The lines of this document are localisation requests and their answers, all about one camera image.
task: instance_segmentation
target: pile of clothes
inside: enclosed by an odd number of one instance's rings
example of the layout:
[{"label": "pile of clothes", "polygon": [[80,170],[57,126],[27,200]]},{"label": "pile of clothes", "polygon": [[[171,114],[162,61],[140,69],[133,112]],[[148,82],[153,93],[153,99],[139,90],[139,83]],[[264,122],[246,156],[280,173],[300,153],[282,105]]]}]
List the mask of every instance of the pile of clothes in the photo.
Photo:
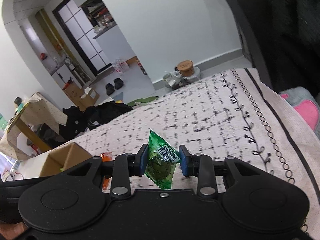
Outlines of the pile of clothes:
[{"label": "pile of clothes", "polygon": [[131,106],[123,103],[116,104],[113,101],[98,106],[89,106],[84,112],[81,112],[76,106],[63,109],[68,120],[65,126],[59,125],[60,135],[68,141],[72,140],[87,128],[93,130],[131,110],[133,110]]},{"label": "pile of clothes", "polygon": [[76,106],[63,109],[68,116],[66,125],[59,124],[60,134],[55,133],[46,124],[37,127],[35,133],[52,149],[82,135],[86,130],[93,130],[118,116],[133,110],[131,106],[113,101],[98,106],[90,106],[84,112]]}]

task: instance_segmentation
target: bag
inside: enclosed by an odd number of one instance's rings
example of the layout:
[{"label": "bag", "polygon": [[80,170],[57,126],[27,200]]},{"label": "bag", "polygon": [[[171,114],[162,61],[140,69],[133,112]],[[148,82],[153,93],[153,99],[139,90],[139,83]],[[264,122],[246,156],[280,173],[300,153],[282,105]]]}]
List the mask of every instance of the bag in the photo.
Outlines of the bag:
[{"label": "bag", "polygon": [[171,189],[173,173],[180,154],[150,129],[148,166],[145,174],[161,189]]},{"label": "bag", "polygon": [[87,119],[87,127],[90,130],[93,130],[131,110],[133,110],[131,106],[127,106],[123,103],[116,104],[115,102],[111,101],[98,106],[89,106],[84,111],[84,115]]},{"label": "bag", "polygon": [[63,109],[68,116],[66,125],[59,124],[60,135],[66,140],[74,139],[79,133],[84,132],[87,128],[87,120],[83,112],[76,106]]}]

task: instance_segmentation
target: red object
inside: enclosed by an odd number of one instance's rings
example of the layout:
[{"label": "red object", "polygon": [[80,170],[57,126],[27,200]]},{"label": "red object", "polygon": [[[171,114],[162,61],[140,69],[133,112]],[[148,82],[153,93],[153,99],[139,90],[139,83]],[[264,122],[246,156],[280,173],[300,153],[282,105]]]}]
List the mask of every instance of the red object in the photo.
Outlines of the red object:
[{"label": "red object", "polygon": [[37,155],[39,155],[39,152],[38,152],[38,147],[36,145],[31,145],[31,148],[34,149],[37,153]]},{"label": "red object", "polygon": [[[103,153],[100,155],[103,162],[112,161],[112,152]],[[105,179],[102,185],[102,189],[106,190],[109,186],[110,179]]]},{"label": "red object", "polygon": [[62,90],[65,90],[69,85],[70,83],[65,84]]},{"label": "red object", "polygon": [[99,15],[99,16],[104,15],[106,12],[108,12],[108,9],[107,9],[107,8],[103,8],[103,9],[98,13],[98,15]]},{"label": "red object", "polygon": [[46,56],[45,53],[41,53],[41,54],[40,54],[40,59],[41,59],[41,60],[44,60],[44,59],[46,59],[46,58],[47,58],[47,56]]}]

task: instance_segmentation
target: slipper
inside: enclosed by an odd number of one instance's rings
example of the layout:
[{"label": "slipper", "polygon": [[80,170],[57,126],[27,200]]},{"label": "slipper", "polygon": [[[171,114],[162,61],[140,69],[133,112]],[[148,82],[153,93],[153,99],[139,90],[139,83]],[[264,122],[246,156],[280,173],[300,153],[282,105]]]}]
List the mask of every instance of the slipper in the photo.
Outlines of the slipper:
[{"label": "slipper", "polygon": [[108,95],[108,96],[110,96],[110,95],[115,91],[113,85],[110,84],[110,83],[108,83],[108,84],[106,85],[106,90],[107,90],[107,95]]},{"label": "slipper", "polygon": [[115,89],[116,90],[122,88],[123,85],[124,85],[124,83],[123,83],[121,78],[116,78],[113,82],[115,83]]}]

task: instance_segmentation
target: plastic bag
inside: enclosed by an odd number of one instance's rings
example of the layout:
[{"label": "plastic bag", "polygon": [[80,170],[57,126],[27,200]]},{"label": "plastic bag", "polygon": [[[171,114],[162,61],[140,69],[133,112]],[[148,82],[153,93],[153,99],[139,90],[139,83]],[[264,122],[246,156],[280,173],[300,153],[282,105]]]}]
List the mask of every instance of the plastic bag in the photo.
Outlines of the plastic bag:
[{"label": "plastic bag", "polygon": [[112,62],[112,65],[120,75],[122,75],[123,72],[126,72],[130,69],[127,62],[125,62],[122,59],[117,59],[115,62]]},{"label": "plastic bag", "polygon": [[145,174],[161,189],[171,189],[179,152],[150,129],[148,166]]}]

